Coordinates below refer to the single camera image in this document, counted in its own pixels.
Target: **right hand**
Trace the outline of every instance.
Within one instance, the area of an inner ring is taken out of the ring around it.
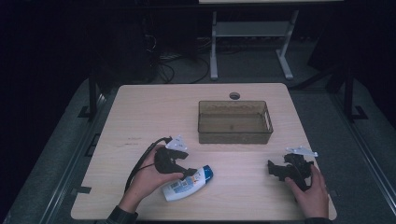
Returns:
[[[294,181],[288,177],[286,177],[285,182],[293,192],[305,218],[329,218],[329,195],[324,177],[314,165],[311,165],[311,173],[311,188],[306,191],[301,191]]]

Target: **bottle cap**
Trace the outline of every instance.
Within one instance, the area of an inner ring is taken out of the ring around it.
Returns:
[[[208,165],[206,165],[204,166],[204,173],[205,173],[205,183],[207,184],[207,182],[213,177],[213,171],[212,169],[210,169]]]

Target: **tabletop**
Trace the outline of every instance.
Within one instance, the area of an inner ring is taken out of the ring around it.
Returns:
[[[267,144],[200,144],[199,101],[265,101],[274,132]],[[134,165],[157,139],[181,135],[185,168],[209,165],[213,179],[182,200],[168,203],[161,189],[138,207],[140,220],[298,220],[304,216],[267,161],[284,165],[286,147],[311,149],[288,89],[278,83],[133,85],[120,87],[72,208],[75,219],[106,219],[122,197]],[[315,159],[305,157],[308,161]],[[336,211],[330,200],[330,219]]]

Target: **human hand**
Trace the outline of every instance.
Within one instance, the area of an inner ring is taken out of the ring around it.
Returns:
[[[293,192],[306,218],[329,218],[329,195],[324,177],[314,165],[311,165],[311,173],[311,188],[306,191],[300,190],[289,177],[286,177],[285,182]]]
[[[163,145],[157,145],[143,161],[140,166],[141,170],[136,173],[134,180],[120,201],[120,209],[134,213],[139,203],[155,189],[166,182],[183,177],[182,173],[161,174],[157,171],[154,165],[154,156],[160,147],[163,147]]]

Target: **shampoo bottle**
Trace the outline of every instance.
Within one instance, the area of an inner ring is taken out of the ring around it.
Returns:
[[[201,189],[213,177],[212,169],[208,165],[198,169],[195,175],[187,176],[184,180],[176,180],[163,187],[163,194],[168,202],[176,201],[192,195]]]

